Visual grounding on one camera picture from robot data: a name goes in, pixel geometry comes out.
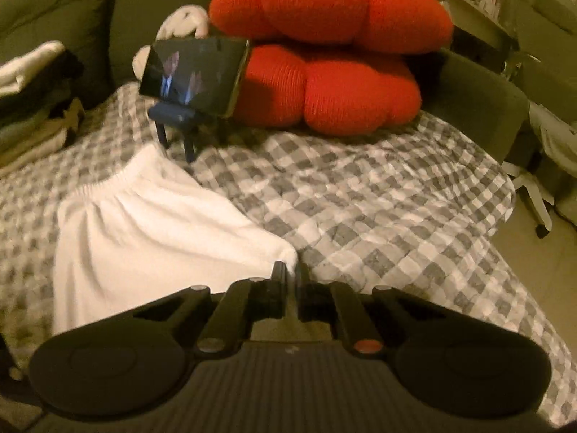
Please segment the white knit garment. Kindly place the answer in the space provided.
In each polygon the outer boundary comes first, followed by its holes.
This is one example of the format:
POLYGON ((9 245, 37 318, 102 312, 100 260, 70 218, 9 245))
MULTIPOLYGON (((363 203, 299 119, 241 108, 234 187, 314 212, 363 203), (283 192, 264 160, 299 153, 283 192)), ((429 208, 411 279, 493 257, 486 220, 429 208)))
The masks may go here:
POLYGON ((294 247, 148 143, 117 173, 60 204, 52 333, 103 320, 193 285, 292 271, 294 247))

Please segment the stack of folded clothes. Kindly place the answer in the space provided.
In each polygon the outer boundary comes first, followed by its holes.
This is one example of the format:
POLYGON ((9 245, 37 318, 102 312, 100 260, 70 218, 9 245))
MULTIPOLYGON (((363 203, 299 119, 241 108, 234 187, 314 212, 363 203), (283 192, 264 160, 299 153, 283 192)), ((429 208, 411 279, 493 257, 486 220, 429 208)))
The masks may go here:
POLYGON ((76 84, 82 63, 62 42, 47 41, 1 66, 1 175, 63 150, 84 107, 76 84))

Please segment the grey white checkered bedspread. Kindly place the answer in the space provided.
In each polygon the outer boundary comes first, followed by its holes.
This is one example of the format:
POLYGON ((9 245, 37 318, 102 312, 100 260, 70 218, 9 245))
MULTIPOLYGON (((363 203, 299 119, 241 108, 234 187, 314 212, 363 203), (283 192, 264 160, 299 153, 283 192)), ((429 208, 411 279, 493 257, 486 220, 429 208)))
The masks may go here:
MULTIPOLYGON (((1 182, 1 332, 25 367, 51 331, 57 209, 76 187, 110 177, 157 134, 134 83, 87 113, 67 149, 1 182)), ((491 237, 514 212, 493 157, 430 114, 399 130, 338 141, 302 131, 203 128, 187 171, 287 240, 319 280, 368 292, 389 284, 517 331, 552 363, 539 409, 576 418, 576 364, 491 237)))

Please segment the black phone stand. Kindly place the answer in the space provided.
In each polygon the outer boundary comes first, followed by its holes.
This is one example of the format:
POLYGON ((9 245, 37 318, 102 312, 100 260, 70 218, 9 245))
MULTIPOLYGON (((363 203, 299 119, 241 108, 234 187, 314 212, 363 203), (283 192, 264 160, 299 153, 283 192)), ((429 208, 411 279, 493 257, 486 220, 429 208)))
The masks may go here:
POLYGON ((169 147, 166 127, 175 129, 182 135, 185 157, 188 163, 194 162, 197 158, 195 135, 199 133, 199 128, 202 126, 213 126, 216 138, 220 143, 223 143, 227 137, 227 123, 225 120, 199 110, 192 110, 187 106, 159 102, 147 110, 147 116, 154 122, 159 143, 165 149, 169 147))

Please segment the lower red puffy cushion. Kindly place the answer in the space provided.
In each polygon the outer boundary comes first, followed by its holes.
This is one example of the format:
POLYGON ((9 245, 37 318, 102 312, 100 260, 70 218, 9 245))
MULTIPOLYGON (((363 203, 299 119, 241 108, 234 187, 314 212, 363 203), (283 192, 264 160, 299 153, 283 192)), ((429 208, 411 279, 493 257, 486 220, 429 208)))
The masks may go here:
POLYGON ((287 129, 304 122, 333 137, 412 121, 422 106, 402 57, 357 49, 260 45, 252 50, 233 119, 287 129))

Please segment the red puffy cushion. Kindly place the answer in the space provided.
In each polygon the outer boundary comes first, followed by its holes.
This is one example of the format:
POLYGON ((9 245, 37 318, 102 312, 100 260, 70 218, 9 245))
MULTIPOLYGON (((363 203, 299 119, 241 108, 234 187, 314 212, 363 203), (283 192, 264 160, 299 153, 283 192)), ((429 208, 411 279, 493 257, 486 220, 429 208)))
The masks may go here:
POLYGON ((252 50, 233 119, 287 129, 304 122, 333 137, 412 121, 422 106, 402 57, 357 49, 260 45, 252 50))
POLYGON ((209 18, 229 36, 400 55, 437 51, 454 31, 437 0, 211 0, 209 18))

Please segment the smartphone showing video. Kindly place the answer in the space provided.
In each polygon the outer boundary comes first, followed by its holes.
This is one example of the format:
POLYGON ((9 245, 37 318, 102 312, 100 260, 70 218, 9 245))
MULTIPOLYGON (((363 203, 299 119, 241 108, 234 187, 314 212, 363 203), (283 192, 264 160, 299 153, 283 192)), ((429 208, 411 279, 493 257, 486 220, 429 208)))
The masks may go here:
POLYGON ((151 44, 140 93, 177 106, 229 117, 250 58, 250 40, 173 38, 151 44))

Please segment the cream plush toy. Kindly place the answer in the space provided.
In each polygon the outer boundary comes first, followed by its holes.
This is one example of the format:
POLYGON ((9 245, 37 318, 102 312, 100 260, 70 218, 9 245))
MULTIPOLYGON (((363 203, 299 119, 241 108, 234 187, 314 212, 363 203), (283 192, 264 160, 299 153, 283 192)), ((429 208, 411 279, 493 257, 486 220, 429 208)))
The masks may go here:
MULTIPOLYGON (((206 9, 199 5, 184 5, 171 13, 158 29, 155 41, 175 38, 206 38, 209 35, 209 16, 206 9)), ((151 46, 141 47, 132 60, 133 73, 141 80, 151 46)))

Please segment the upper red puffy cushion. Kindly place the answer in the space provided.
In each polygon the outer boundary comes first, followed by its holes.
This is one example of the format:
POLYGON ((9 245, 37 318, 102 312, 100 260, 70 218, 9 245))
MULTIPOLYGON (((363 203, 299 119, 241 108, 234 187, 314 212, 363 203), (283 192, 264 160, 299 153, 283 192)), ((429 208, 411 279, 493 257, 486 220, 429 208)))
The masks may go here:
POLYGON ((454 31, 437 0, 211 0, 209 18, 229 36, 400 55, 437 51, 454 31))

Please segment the dark green sofa backrest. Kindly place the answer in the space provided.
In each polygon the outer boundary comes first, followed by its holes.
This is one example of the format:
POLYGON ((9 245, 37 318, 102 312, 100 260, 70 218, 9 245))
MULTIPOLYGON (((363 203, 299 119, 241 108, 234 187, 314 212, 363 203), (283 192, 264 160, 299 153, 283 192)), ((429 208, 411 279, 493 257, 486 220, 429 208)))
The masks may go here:
POLYGON ((1 61, 58 40, 83 66, 77 95, 98 106, 133 80, 132 60, 157 36, 164 20, 185 5, 210 0, 1 0, 1 61))

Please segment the white swivel office chair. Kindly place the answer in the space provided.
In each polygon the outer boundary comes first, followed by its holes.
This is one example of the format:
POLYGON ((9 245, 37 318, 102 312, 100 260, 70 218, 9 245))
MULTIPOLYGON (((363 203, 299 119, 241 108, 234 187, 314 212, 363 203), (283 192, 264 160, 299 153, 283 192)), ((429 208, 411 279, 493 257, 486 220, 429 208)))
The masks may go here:
POLYGON ((515 8, 516 49, 503 74, 529 101, 528 125, 538 141, 525 167, 504 163, 514 187, 533 205, 540 239, 552 230, 554 196, 537 178, 545 158, 576 175, 576 15, 556 0, 520 1, 515 8))

